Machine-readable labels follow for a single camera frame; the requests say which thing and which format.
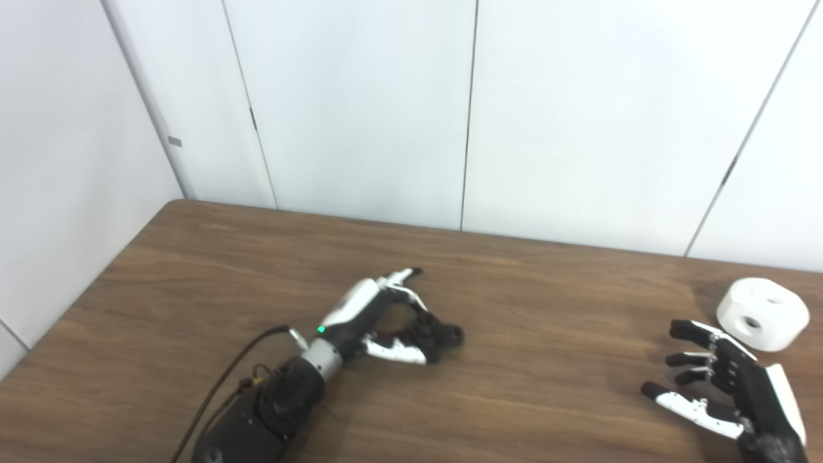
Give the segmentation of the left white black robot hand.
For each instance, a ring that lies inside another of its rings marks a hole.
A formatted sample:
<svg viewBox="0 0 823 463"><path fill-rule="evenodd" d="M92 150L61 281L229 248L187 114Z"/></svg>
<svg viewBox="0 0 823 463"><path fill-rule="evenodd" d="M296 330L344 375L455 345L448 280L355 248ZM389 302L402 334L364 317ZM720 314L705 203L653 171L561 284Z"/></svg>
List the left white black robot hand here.
<svg viewBox="0 0 823 463"><path fill-rule="evenodd" d="M428 359L423 349L412 341L375 330L376 323L397 303L405 303L415 314L428 313L420 296L405 285L405 281L420 273L420 268L406 268L387 276L362 279L324 317L317 328L317 338L331 346L343 365L364 355L426 365Z"/></svg>

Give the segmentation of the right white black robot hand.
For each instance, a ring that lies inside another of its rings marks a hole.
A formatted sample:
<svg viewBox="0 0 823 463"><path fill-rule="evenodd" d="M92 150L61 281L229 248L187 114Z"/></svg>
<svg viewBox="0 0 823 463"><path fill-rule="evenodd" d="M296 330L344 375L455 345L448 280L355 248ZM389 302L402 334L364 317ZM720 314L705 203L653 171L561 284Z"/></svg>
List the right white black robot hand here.
<svg viewBox="0 0 823 463"><path fill-rule="evenodd" d="M676 384L709 382L733 403L690 397L652 381L641 386L643 396L697 427L734 440L744 462L808 462L804 421L782 365L761 365L731 335L696 320L673 320L669 334L703 348L666 357L668 367L684 367L675 375Z"/></svg>

